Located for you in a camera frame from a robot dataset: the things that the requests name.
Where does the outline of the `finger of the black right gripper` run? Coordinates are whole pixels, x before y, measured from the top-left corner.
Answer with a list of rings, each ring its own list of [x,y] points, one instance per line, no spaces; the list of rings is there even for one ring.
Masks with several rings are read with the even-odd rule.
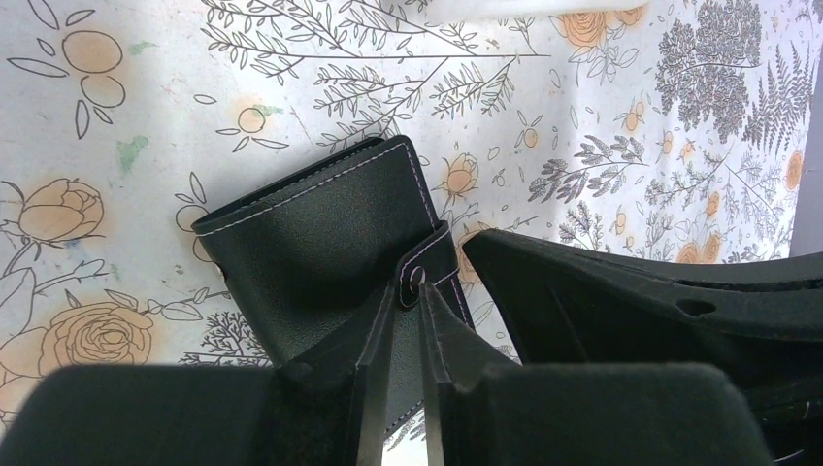
[[[699,362],[744,393],[780,465],[822,461],[822,256],[688,265],[503,230],[463,248],[525,363]]]

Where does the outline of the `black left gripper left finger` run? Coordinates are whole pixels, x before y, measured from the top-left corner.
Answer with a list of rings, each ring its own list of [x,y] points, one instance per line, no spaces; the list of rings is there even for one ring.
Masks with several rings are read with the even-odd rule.
[[[87,365],[31,394],[5,465],[377,465],[394,290],[277,369]]]

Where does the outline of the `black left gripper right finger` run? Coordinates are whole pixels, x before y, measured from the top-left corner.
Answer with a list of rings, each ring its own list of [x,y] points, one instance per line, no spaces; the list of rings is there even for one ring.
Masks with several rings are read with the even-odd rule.
[[[703,364],[525,364],[419,289],[432,465],[769,465],[742,394]]]

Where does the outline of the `black leather card holder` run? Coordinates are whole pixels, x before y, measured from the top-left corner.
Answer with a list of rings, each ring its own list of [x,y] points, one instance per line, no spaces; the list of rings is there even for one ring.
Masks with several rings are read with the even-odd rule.
[[[422,409],[418,288],[463,322],[450,225],[436,214],[410,138],[372,137],[194,221],[257,341],[277,366],[387,302],[394,338],[386,436]]]

